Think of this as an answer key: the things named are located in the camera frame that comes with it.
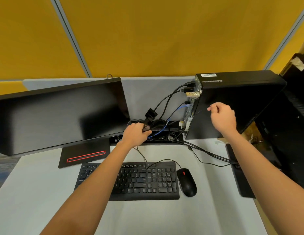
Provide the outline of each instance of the yellow wall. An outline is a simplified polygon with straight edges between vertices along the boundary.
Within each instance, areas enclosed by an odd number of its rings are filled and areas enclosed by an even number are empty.
[[[304,22],[301,24],[299,29],[296,31],[295,35],[284,47],[280,55],[277,57],[270,70],[279,74],[281,70],[285,67],[291,57],[298,53],[302,43],[304,42]]]
[[[0,79],[85,77],[50,0],[0,0]]]
[[[22,81],[0,81],[0,95],[26,91]]]
[[[261,70],[304,0],[60,0],[94,77]]]

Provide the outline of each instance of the computer mouse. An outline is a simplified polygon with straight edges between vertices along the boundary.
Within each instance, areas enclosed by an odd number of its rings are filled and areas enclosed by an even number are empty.
[[[188,197],[195,196],[197,193],[197,186],[190,171],[187,168],[181,168],[177,171],[177,177],[182,192]]]

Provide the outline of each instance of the black keyboard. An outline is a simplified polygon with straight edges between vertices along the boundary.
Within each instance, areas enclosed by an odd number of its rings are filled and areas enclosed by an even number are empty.
[[[178,200],[179,189],[175,162],[154,163],[123,163],[109,200]],[[75,189],[99,165],[100,163],[83,163]]]

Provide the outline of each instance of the monitor screen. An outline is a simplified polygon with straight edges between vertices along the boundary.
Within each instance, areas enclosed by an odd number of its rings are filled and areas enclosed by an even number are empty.
[[[0,153],[122,134],[129,120],[120,78],[0,95]]]

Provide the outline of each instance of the desk surface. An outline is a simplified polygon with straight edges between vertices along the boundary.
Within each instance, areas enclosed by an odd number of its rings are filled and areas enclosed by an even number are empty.
[[[225,144],[217,139],[191,142],[227,157]],[[179,200],[109,201],[95,234],[267,234],[254,201],[239,195],[230,166],[202,164],[181,145],[139,150],[148,162],[168,158],[188,168],[197,194],[189,198],[179,188]],[[223,163],[196,153],[202,161]],[[80,165],[59,169],[60,154],[55,149],[20,159],[0,189],[0,234],[39,234],[73,192]],[[134,149],[125,159],[142,161]]]

